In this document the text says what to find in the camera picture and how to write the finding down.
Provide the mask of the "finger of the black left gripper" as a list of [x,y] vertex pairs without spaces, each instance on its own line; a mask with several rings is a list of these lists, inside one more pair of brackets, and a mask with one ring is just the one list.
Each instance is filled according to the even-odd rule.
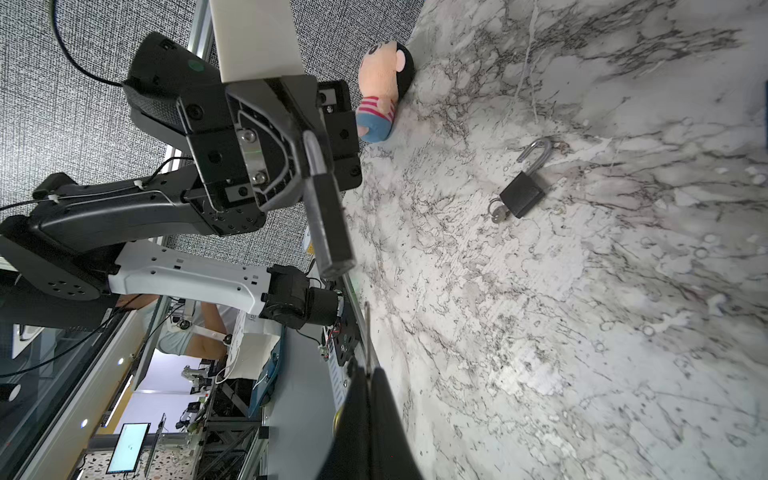
[[311,75],[228,82],[225,98],[242,163],[240,176],[227,180],[228,203],[252,202],[263,212],[303,203],[309,176],[304,131],[317,136],[332,171],[324,113],[332,84]]

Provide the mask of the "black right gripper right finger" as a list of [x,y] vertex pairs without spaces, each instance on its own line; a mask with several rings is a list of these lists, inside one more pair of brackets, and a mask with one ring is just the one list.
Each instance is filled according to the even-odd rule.
[[370,474],[372,479],[416,480],[423,476],[410,450],[386,373],[370,377]]

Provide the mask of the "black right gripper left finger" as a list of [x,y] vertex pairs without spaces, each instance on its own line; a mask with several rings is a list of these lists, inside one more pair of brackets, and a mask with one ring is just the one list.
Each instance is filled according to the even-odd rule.
[[317,479],[364,480],[370,478],[370,405],[367,375],[353,370],[333,444]]

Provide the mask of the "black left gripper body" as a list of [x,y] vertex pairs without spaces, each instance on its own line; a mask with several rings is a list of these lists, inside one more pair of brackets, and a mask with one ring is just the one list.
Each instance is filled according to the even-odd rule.
[[[332,147],[332,173],[340,191],[353,190],[362,183],[362,168],[349,89],[343,80],[320,82],[332,84],[332,104],[324,107]],[[236,152],[236,133],[225,98],[225,84],[189,88],[177,102],[198,171],[197,180],[183,191],[179,204],[194,219],[211,220],[230,210],[248,208],[263,212],[252,202],[229,204],[225,198],[227,180],[237,179],[242,167]]]

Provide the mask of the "plush doll toy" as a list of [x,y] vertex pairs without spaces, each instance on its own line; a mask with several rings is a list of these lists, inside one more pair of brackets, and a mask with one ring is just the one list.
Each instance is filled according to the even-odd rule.
[[391,134],[399,101],[416,74],[410,51],[397,41],[371,47],[361,60],[358,87],[362,98],[356,109],[357,132],[367,143],[385,141]]

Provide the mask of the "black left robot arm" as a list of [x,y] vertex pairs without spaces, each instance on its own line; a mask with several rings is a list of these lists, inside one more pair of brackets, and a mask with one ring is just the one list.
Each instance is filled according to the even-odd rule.
[[1,253],[57,303],[156,293],[231,304],[293,329],[334,325],[341,293],[295,267],[266,278],[243,265],[185,265],[149,239],[227,237],[261,229],[270,211],[302,204],[318,274],[354,265],[340,195],[361,182],[355,115],[342,80],[311,75],[224,82],[219,71],[152,32],[122,84],[135,123],[180,149],[172,172],[102,185],[48,176],[33,210],[1,224]]

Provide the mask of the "black padlock shackle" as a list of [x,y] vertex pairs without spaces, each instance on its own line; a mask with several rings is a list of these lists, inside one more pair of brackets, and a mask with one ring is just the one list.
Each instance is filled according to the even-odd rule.
[[550,158],[553,142],[546,137],[536,139],[521,152],[517,162],[523,163],[537,149],[541,150],[540,155],[521,170],[497,198],[489,202],[488,213],[494,224],[504,222],[510,215],[523,218],[544,197],[545,192],[536,183],[533,174]]

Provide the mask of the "black padlock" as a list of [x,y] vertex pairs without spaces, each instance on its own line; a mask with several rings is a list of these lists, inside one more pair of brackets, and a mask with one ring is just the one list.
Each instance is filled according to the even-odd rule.
[[309,176],[304,180],[303,203],[318,273],[323,279],[343,276],[356,265],[338,185],[317,136],[302,134]]

